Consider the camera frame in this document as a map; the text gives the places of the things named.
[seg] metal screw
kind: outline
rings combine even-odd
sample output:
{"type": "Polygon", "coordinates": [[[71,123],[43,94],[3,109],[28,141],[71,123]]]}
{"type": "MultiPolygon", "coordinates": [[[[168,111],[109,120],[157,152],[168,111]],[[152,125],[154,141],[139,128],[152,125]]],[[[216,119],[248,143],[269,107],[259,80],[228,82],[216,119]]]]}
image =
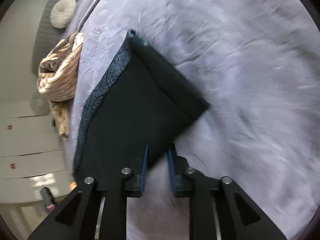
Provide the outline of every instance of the metal screw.
{"type": "Polygon", "coordinates": [[[122,173],[122,174],[125,174],[125,175],[128,175],[128,174],[131,173],[131,169],[130,169],[130,168],[123,168],[123,169],[121,170],[121,173],[122,173]]]}
{"type": "Polygon", "coordinates": [[[94,178],[93,177],[86,177],[84,179],[84,183],[85,184],[92,184],[94,182],[94,178]]]}
{"type": "Polygon", "coordinates": [[[191,167],[186,168],[186,173],[187,174],[194,174],[195,172],[196,172],[196,170],[194,168],[191,168],[191,167]]]}
{"type": "Polygon", "coordinates": [[[222,182],[224,184],[227,184],[227,185],[231,184],[231,182],[232,182],[232,179],[230,177],[227,177],[227,176],[223,177],[221,180],[222,180],[222,182]]]}

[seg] striped blanket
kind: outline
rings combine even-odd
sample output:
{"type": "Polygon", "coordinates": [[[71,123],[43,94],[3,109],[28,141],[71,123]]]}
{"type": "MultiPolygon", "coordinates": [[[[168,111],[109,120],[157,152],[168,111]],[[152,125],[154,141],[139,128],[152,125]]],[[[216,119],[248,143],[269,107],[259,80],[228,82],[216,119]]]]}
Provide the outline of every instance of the striped blanket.
{"type": "Polygon", "coordinates": [[[83,34],[73,33],[61,40],[44,58],[38,71],[37,87],[47,97],[59,134],[69,134],[68,102],[74,97],[78,77],[83,34]]]}

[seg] pillowcase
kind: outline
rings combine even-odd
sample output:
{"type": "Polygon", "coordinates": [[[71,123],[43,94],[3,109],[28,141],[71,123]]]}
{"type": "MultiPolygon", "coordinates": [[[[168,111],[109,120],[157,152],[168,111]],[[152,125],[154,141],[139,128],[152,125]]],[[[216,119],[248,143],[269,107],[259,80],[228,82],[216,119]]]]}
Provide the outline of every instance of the pillowcase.
{"type": "Polygon", "coordinates": [[[51,24],[58,29],[67,27],[76,9],[76,5],[75,0],[60,0],[57,2],[51,10],[51,24]]]}

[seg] bed sheet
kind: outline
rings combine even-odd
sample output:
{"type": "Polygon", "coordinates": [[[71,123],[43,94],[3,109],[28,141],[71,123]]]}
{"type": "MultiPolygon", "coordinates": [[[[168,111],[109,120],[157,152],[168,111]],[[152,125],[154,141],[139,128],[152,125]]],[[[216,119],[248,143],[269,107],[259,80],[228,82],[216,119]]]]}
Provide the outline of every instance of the bed sheet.
{"type": "MultiPolygon", "coordinates": [[[[178,154],[206,176],[232,177],[295,239],[320,201],[320,34],[301,2],[100,0],[81,29],[69,167],[84,102],[129,28],[211,104],[176,139],[178,154]]],[[[127,239],[188,239],[188,203],[171,195],[165,158],[127,214],[127,239]]]]}

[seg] dark folded fabric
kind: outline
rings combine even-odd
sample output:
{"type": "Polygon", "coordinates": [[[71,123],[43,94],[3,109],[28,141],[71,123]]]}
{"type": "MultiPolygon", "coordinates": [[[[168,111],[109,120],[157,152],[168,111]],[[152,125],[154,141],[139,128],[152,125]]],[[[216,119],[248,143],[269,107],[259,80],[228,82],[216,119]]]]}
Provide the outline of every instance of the dark folded fabric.
{"type": "Polygon", "coordinates": [[[107,190],[148,145],[152,166],[208,107],[187,80],[134,30],[129,30],[87,99],[74,158],[76,181],[94,177],[107,190]]]}

